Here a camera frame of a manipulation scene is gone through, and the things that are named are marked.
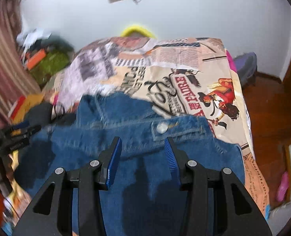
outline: metal button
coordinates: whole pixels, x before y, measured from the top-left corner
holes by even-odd
[[[197,165],[197,162],[194,161],[194,160],[189,160],[189,161],[187,162],[187,164],[188,164],[190,167],[195,167],[195,166]]]
[[[224,168],[223,169],[223,172],[227,175],[231,174],[232,173],[232,170],[230,168]]]
[[[160,122],[157,125],[157,132],[160,134],[163,134],[167,131],[168,128],[169,128],[169,125],[166,122]]]
[[[93,160],[93,161],[90,162],[90,165],[92,167],[95,167],[95,166],[99,165],[99,161],[98,160]]]
[[[59,175],[59,174],[61,174],[61,173],[63,173],[64,172],[64,169],[63,168],[57,168],[57,169],[55,169],[55,173],[57,174],[57,175]]]

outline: wire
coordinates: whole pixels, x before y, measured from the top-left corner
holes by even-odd
[[[8,201],[7,198],[5,198],[5,200],[10,204],[10,206],[12,207],[13,211],[16,213],[17,217],[20,219],[21,217],[19,217],[18,213],[16,212],[16,210],[14,209],[14,207],[12,206],[12,204],[10,203],[10,201]]]

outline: bed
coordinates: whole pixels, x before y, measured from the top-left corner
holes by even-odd
[[[268,213],[269,188],[255,161],[239,78],[220,39],[98,40],[79,50],[71,66],[52,77],[43,91],[54,92],[57,104],[69,112],[83,94],[120,91],[151,102],[165,117],[205,116],[215,137],[241,146],[245,187],[262,214]],[[218,100],[207,102],[206,96]],[[221,102],[231,109],[221,109]]]

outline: clutter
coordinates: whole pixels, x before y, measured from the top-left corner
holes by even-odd
[[[20,96],[17,101],[12,105],[9,113],[8,113],[8,118],[11,120],[14,119],[14,117],[17,115],[21,105],[24,103],[25,96]]]
[[[69,53],[73,53],[70,44],[42,29],[20,33],[17,42],[22,47],[21,60],[24,68],[40,87],[44,87],[52,75],[69,65]]]

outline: denim jacket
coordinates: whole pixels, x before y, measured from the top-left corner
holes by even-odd
[[[164,153],[168,136],[190,159],[210,169],[229,167],[244,183],[239,145],[214,138],[204,117],[165,119],[150,102],[119,92],[83,96],[72,126],[49,126],[36,134],[20,157],[15,179],[33,197],[56,168],[82,167],[115,136],[122,139],[121,160],[110,190],[100,191],[108,236],[178,235],[187,193],[171,180]]]

